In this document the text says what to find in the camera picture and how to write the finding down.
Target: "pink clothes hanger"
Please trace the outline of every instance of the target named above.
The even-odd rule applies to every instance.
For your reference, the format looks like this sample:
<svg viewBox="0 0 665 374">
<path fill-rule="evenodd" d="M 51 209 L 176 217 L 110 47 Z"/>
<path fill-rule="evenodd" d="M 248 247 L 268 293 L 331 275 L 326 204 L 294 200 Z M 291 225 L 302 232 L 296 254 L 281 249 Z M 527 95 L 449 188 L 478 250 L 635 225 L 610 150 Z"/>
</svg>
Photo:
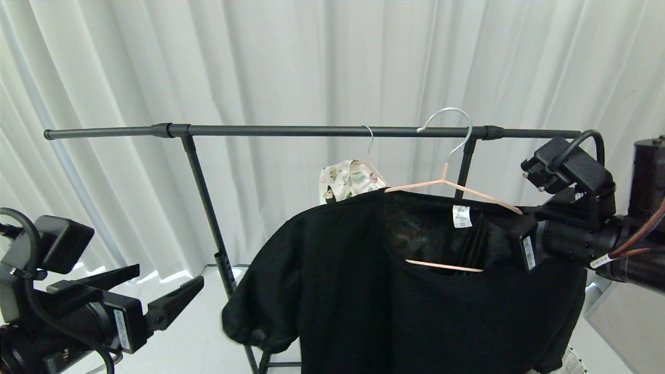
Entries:
<svg viewBox="0 0 665 374">
<path fill-rule="evenodd" d="M 353 163 L 354 163 L 354 164 L 367 164 L 367 165 L 370 165 L 370 166 L 372 167 L 372 169 L 374 169 L 376 175 L 378 175 L 379 178 L 381 178 L 381 180 L 383 180 L 387 185 L 389 185 L 388 182 L 386 182 L 386 179 L 383 177 L 383 175 L 381 175 L 381 173 L 379 173 L 379 171 L 378 171 L 378 169 L 376 168 L 376 166 L 374 166 L 374 163 L 372 163 L 372 154 L 370 153 L 370 150 L 372 150 L 372 145 L 374 144 L 374 133 L 373 133 L 372 129 L 369 128 L 369 126 L 362 125 L 362 127 L 367 128 L 367 130 L 370 131 L 370 135 L 372 136 L 372 141 L 370 142 L 370 146 L 367 147 L 367 159 L 368 159 L 368 160 L 367 160 L 367 161 L 354 161 Z"/>
<path fill-rule="evenodd" d="M 438 110 L 436 113 L 434 113 L 434 114 L 433 114 L 433 115 L 427 120 L 427 122 L 425 122 L 425 125 L 424 125 L 423 127 L 420 127 L 420 128 L 418 128 L 418 129 L 416 130 L 417 132 L 422 132 L 423 130 L 425 130 L 425 129 L 427 128 L 427 125 L 432 121 L 432 119 L 434 119 L 435 116 L 437 116 L 437 115 L 440 114 L 440 113 L 446 112 L 446 111 L 448 111 L 448 110 L 454 110 L 454 111 L 456 111 L 456 112 L 460 112 L 460 113 L 462 113 L 462 114 L 466 117 L 466 119 L 469 121 L 469 130 L 466 132 L 466 137 L 464 138 L 464 141 L 463 141 L 462 143 L 460 143 L 458 146 L 456 146 L 455 148 L 453 148 L 453 150 L 450 151 L 450 153 L 448 154 L 448 157 L 446 158 L 446 163 L 444 164 L 444 171 L 443 171 L 443 174 L 441 175 L 441 179 L 433 180 L 433 181 L 430 181 L 430 182 L 415 183 L 415 184 L 407 184 L 407 185 L 405 185 L 405 186 L 391 187 L 391 188 L 388 188 L 388 189 L 386 190 L 386 192 L 401 191 L 401 190 L 410 190 L 410 189 L 412 189 L 412 188 L 426 187 L 426 186 L 431 186 L 431 185 L 433 185 L 433 184 L 443 184 L 443 185 L 446 185 L 446 186 L 451 186 L 452 188 L 456 188 L 456 189 L 458 189 L 458 190 L 462 190 L 462 191 L 464 191 L 464 192 L 468 192 L 468 193 L 470 193 L 470 194 L 472 194 L 472 195 L 474 195 L 474 196 L 478 196 L 478 197 L 483 198 L 483 199 L 485 199 L 485 200 L 487 200 L 487 201 L 489 201 L 489 202 L 492 202 L 492 203 L 494 203 L 494 204 L 497 204 L 497 205 L 503 206 L 504 208 L 510 209 L 510 210 L 512 210 L 513 212 L 517 213 L 517 214 L 522 214 L 522 211 L 521 211 L 519 208 L 517 208 L 516 206 L 514 206 L 514 205 L 508 204 L 507 202 L 504 202 L 504 201 L 502 201 L 502 200 L 495 199 L 495 198 L 493 198 L 493 197 L 491 197 L 491 196 L 489 196 L 489 195 L 483 194 L 482 192 L 478 192 L 478 191 L 476 191 L 476 190 L 472 190 L 471 188 L 467 188 L 467 187 L 465 187 L 465 186 L 460 186 L 459 184 L 456 184 L 456 183 L 453 183 L 453 182 L 450 182 L 450 181 L 446 180 L 446 174 L 448 173 L 448 161 L 450 160 L 450 156 L 452 156 L 453 153 L 455 153 L 455 151 L 457 151 L 458 149 L 460 149 L 460 148 L 461 148 L 464 144 L 466 144 L 466 142 L 471 138 L 471 132 L 472 132 L 472 130 L 473 130 L 473 122 L 471 121 L 471 118 L 470 118 L 469 115 L 466 114 L 466 112 L 465 112 L 464 110 L 462 110 L 462 109 L 458 109 L 458 108 L 443 108 L 443 109 Z"/>
<path fill-rule="evenodd" d="M 508 204 L 507 202 L 503 202 L 503 201 L 498 200 L 498 199 L 495 199 L 495 198 L 493 198 L 493 197 L 491 197 L 491 196 L 489 196 L 489 195 L 486 195 L 486 194 L 483 194 L 483 193 L 481 193 L 481 192 L 478 192 L 478 191 L 472 190 L 471 188 L 466 188 L 466 187 L 464 187 L 464 186 L 460 186 L 459 184 L 456 184 L 456 183 L 453 183 L 453 182 L 449 182 L 449 181 L 446 180 L 446 174 L 448 173 L 448 161 L 450 160 L 450 156 L 452 156 L 452 154 L 455 153 L 456 150 L 460 149 L 460 148 L 461 148 L 461 147 L 462 147 L 462 146 L 463 146 L 463 145 L 464 145 L 464 144 L 465 144 L 465 143 L 471 138 L 471 132 L 473 131 L 473 122 L 471 121 L 471 118 L 470 118 L 469 115 L 468 115 L 464 110 L 462 110 L 462 109 L 452 108 L 452 107 L 451 107 L 451 108 L 443 108 L 443 109 L 438 110 L 436 113 L 434 113 L 434 114 L 433 114 L 433 115 L 427 120 L 427 122 L 425 122 L 425 125 L 424 125 L 423 127 L 420 127 L 420 128 L 418 128 L 418 129 L 416 130 L 417 132 L 421 132 L 421 131 L 425 130 L 425 129 L 427 128 L 427 125 L 432 121 L 432 119 L 434 119 L 435 116 L 439 115 L 440 113 L 443 113 L 443 112 L 449 111 L 449 110 L 454 110 L 454 111 L 456 111 L 456 112 L 460 112 L 460 113 L 462 113 L 462 114 L 466 117 L 466 119 L 469 121 L 469 130 L 466 132 L 466 137 L 464 138 L 464 141 L 463 141 L 461 144 L 459 144 L 458 146 L 456 146 L 455 148 L 453 148 L 453 150 L 450 151 L 450 153 L 448 154 L 448 157 L 446 158 L 446 163 L 444 164 L 444 171 L 443 171 L 443 174 L 442 174 L 442 176 L 441 176 L 441 179 L 439 179 L 439 180 L 433 180 L 433 181 L 431 181 L 431 182 L 423 182 L 423 183 L 407 184 L 407 185 L 405 185 L 405 186 L 391 187 L 391 188 L 386 189 L 385 192 L 393 192 L 393 191 L 400 191 L 400 190 L 410 190 L 411 188 L 416 188 L 416 187 L 431 186 L 431 185 L 433 185 L 433 184 L 443 184 L 443 185 L 451 186 L 451 187 L 456 188 L 456 189 L 458 189 L 458 190 L 462 190 L 462 191 L 464 191 L 464 192 L 468 192 L 468 193 L 470 193 L 470 194 L 472 194 L 472 195 L 475 195 L 475 196 L 478 196 L 478 197 L 483 198 L 483 199 L 485 199 L 485 200 L 488 200 L 488 201 L 490 201 L 490 202 L 493 202 L 494 204 L 498 204 L 498 205 L 500 205 L 500 206 L 503 206 L 503 207 L 505 207 L 505 208 L 507 208 L 507 209 L 512 210 L 513 212 L 515 212 L 515 213 L 517 213 L 517 214 L 522 214 L 522 211 L 521 211 L 520 209 L 518 209 L 517 207 L 515 207 L 515 206 L 513 206 L 513 205 L 511 205 L 511 204 Z M 482 271 L 483 271 L 482 269 L 465 268 L 465 267 L 463 267 L 463 266 L 446 265 L 446 264 L 436 264 L 436 263 L 434 263 L 434 262 L 423 262 L 423 261 L 416 261 L 416 260 L 406 260 L 406 262 L 408 262 L 409 264 L 422 265 L 422 266 L 430 266 L 430 267 L 432 267 L 432 268 L 444 268 L 444 269 L 452 269 L 452 270 L 462 270 L 462 271 L 465 271 L 465 272 L 475 272 L 475 273 L 479 273 L 479 272 L 482 272 Z"/>
</svg>

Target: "white floor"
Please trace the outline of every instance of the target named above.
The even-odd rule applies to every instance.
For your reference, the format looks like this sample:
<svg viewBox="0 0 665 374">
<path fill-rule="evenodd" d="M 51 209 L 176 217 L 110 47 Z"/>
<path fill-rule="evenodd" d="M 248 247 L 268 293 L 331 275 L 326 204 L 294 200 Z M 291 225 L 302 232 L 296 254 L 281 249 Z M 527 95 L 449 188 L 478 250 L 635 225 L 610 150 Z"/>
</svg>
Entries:
<svg viewBox="0 0 665 374">
<path fill-rule="evenodd" d="M 187 309 L 166 331 L 158 331 L 148 344 L 133 355 L 126 355 L 116 367 L 118 374 L 250 374 L 242 346 L 228 340 L 221 331 L 220 311 L 227 301 L 215 268 L 204 273 L 205 287 Z M 140 286 L 122 285 L 117 293 L 139 297 L 146 304 L 176 289 L 188 278 L 160 283 L 158 279 L 146 281 Z M 587 289 L 585 308 L 595 301 L 599 291 L 593 286 Z M 571 345 L 583 359 L 589 373 L 630 374 L 628 367 L 581 317 Z M 299 347 L 294 344 L 288 351 L 273 357 L 274 361 L 299 361 Z M 99 365 L 101 360 L 92 354 L 67 373 L 86 373 Z M 270 369 L 270 374 L 299 373 L 295 368 Z"/>
</svg>

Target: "curtain fold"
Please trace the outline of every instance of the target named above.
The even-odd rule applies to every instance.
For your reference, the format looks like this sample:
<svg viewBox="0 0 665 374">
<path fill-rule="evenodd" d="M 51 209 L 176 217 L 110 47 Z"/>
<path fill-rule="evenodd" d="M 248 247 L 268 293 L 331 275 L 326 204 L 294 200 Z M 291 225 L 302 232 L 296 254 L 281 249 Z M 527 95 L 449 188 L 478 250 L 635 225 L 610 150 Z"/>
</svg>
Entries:
<svg viewBox="0 0 665 374">
<path fill-rule="evenodd" d="M 94 226 L 82 259 L 89 270 L 139 263 L 162 278 L 197 274 L 215 246 L 178 140 L 47 142 L 44 128 L 416 128 L 457 106 L 477 126 L 599 130 L 620 213 L 632 143 L 665 132 L 658 0 L 6 1 L 0 10 L 0 203 Z M 432 126 L 466 123 L 445 114 Z M 377 138 L 372 160 L 392 185 L 431 180 L 458 142 Z M 519 163 L 544 142 L 479 142 L 467 184 L 513 204 L 542 203 Z M 317 203 L 322 167 L 366 159 L 369 139 L 196 144 L 237 263 Z"/>
</svg>

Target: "hanging garment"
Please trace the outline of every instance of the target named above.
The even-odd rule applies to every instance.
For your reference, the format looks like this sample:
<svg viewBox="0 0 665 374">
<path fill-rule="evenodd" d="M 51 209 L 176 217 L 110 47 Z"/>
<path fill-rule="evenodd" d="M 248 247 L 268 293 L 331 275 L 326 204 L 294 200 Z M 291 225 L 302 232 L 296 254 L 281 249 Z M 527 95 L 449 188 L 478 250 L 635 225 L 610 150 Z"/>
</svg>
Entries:
<svg viewBox="0 0 665 374">
<path fill-rule="evenodd" d="M 453 206 L 469 207 L 456 228 Z M 222 312 L 233 340 L 278 353 L 300 337 L 305 374 L 516 374 L 561 367 L 586 271 L 557 259 L 526 273 L 484 202 L 377 190 L 307 210 L 257 254 Z M 481 273 L 453 276 L 405 259 Z"/>
<path fill-rule="evenodd" d="M 386 187 L 387 184 L 365 164 L 346 160 L 321 170 L 319 204 L 331 204 L 365 192 Z"/>
</svg>

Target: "white label sticker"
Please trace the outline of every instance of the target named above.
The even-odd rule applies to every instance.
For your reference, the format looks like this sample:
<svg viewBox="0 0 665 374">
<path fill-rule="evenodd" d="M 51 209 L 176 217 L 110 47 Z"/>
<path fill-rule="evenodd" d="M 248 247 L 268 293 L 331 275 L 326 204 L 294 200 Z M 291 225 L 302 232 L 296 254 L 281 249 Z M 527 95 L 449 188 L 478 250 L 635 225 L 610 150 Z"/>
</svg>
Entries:
<svg viewBox="0 0 665 374">
<path fill-rule="evenodd" d="M 456 228 L 471 227 L 471 217 L 469 213 L 471 208 L 468 206 L 453 205 L 453 225 Z"/>
<path fill-rule="evenodd" d="M 595 268 L 597 268 L 597 267 L 599 267 L 599 266 L 603 266 L 603 265 L 607 264 L 608 262 L 610 262 L 610 261 L 612 261 L 612 260 L 613 260 L 613 258 L 610 258 L 609 254 L 606 254 L 606 255 L 604 255 L 604 256 L 602 256 L 602 257 L 599 257 L 599 258 L 593 260 L 593 261 L 591 262 L 591 268 L 592 268 L 592 269 L 595 269 Z"/>
<path fill-rule="evenodd" d="M 533 244 L 531 244 L 531 236 L 524 238 L 522 240 L 522 244 L 524 244 L 524 254 L 527 258 L 527 266 L 529 266 L 529 270 L 531 270 L 536 267 L 536 259 L 533 256 Z"/>
<path fill-rule="evenodd" d="M 113 314 L 116 317 L 116 326 L 118 327 L 120 346 L 125 349 L 129 349 L 129 337 L 127 336 L 127 327 L 125 327 L 124 324 L 124 313 L 121 310 L 113 309 Z"/>
</svg>

